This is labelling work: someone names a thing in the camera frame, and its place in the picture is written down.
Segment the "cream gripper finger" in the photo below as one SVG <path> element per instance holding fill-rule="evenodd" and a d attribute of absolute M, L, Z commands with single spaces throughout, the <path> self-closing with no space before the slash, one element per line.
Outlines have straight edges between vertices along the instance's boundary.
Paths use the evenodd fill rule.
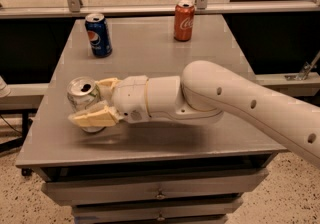
<path fill-rule="evenodd" d="M 119 123 L 121 115 L 115 107 L 109 106 L 106 101 L 100 101 L 88 109 L 69 115 L 68 119 L 82 128 L 112 127 Z"/>
<path fill-rule="evenodd" d="M 104 99 L 110 99 L 112 97 L 113 91 L 118 83 L 120 83 L 120 80 L 115 77 L 96 81 L 96 85 Z"/>

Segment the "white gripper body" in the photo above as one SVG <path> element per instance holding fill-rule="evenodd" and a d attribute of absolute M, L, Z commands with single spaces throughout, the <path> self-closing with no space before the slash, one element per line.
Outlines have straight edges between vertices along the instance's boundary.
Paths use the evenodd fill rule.
<path fill-rule="evenodd" d="M 149 114 L 146 106 L 146 76 L 127 77 L 113 91 L 112 102 L 128 123 L 146 122 Z"/>

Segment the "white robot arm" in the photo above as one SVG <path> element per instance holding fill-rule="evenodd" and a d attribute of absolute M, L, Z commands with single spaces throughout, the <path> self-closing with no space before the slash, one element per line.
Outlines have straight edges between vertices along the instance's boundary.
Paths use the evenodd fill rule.
<path fill-rule="evenodd" d="M 69 116 L 81 128 L 173 121 L 205 124 L 235 115 L 320 167 L 320 109 L 251 82 L 212 62 L 188 64 L 180 76 L 92 81 L 102 100 Z"/>

